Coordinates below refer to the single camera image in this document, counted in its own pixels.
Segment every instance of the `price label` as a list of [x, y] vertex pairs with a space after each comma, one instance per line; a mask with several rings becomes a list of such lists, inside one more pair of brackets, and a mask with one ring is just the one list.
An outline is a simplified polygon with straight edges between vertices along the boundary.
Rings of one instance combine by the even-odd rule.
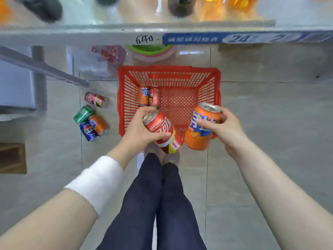
[[302, 33], [237, 33], [222, 39], [228, 44], [274, 43], [297, 40]]
[[136, 37], [136, 44], [137, 45], [146, 45], [149, 44], [150, 42], [152, 42], [154, 39], [152, 37], [152, 35], [143, 35], [140, 34]]

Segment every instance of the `leg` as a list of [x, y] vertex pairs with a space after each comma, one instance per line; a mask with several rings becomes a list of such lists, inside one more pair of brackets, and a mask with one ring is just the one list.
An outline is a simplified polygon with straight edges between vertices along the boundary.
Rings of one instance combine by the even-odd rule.
[[163, 166], [163, 191], [156, 213], [158, 250], [206, 250], [191, 203], [184, 195], [178, 168]]
[[97, 250], [152, 249], [153, 225], [161, 193], [162, 166], [158, 157], [149, 153]]

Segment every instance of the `foot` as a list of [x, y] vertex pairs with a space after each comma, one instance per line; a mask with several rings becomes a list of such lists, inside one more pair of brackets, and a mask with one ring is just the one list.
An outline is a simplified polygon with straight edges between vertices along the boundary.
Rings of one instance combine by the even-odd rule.
[[144, 149], [144, 157], [146, 157], [148, 153], [156, 154], [160, 162], [161, 163], [163, 162], [165, 153], [160, 149], [160, 147], [155, 142], [149, 143], [147, 147]]
[[166, 154], [162, 165], [165, 165], [168, 162], [171, 162], [178, 167], [180, 160], [181, 160], [181, 154], [179, 152], [172, 153], [172, 154]]

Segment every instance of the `red plastic basket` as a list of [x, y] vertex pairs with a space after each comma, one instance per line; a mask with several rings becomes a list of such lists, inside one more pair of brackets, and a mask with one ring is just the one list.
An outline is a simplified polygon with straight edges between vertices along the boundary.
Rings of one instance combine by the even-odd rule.
[[160, 110], [183, 134], [194, 108], [200, 102], [221, 106], [221, 72], [217, 68], [190, 66], [122, 66], [119, 72], [119, 134], [125, 130], [138, 109], [138, 86], [159, 86]]

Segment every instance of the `soda can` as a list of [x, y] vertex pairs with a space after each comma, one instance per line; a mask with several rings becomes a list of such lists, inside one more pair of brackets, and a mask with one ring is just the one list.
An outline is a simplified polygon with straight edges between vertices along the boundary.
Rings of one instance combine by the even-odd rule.
[[84, 100], [86, 100], [88, 103], [94, 104], [100, 108], [106, 108], [108, 105], [108, 100], [100, 95], [87, 92], [84, 96]]
[[86, 137], [87, 141], [94, 141], [96, 138], [99, 137], [97, 132], [94, 130], [93, 126], [89, 123], [89, 121], [86, 121], [80, 125], [80, 130], [83, 133], [83, 135]]
[[108, 124], [99, 115], [92, 115], [89, 118], [89, 123], [92, 125], [98, 135], [102, 135], [109, 130]]
[[218, 105], [199, 103], [193, 112], [191, 124], [184, 133], [184, 142], [189, 148], [203, 151], [208, 148], [213, 133], [198, 125], [197, 119], [209, 120], [214, 123], [220, 122], [221, 108]]
[[160, 105], [160, 96], [161, 91], [158, 87], [150, 87], [149, 88], [149, 106], [155, 107], [156, 109], [159, 108]]
[[140, 85], [138, 87], [138, 103], [139, 106], [148, 106], [149, 104], [149, 87]]
[[88, 121], [88, 119], [94, 114], [93, 108], [91, 108], [89, 105], [85, 105], [81, 108], [81, 110], [76, 113], [76, 115], [73, 117], [74, 121], [81, 125], [82, 123]]
[[176, 132], [173, 125], [167, 119], [167, 117], [160, 111], [155, 110], [142, 119], [145, 127], [150, 132], [170, 132], [172, 135], [168, 140], [157, 140], [157, 145], [166, 153], [172, 154], [176, 153], [182, 146], [183, 141], [181, 135]]

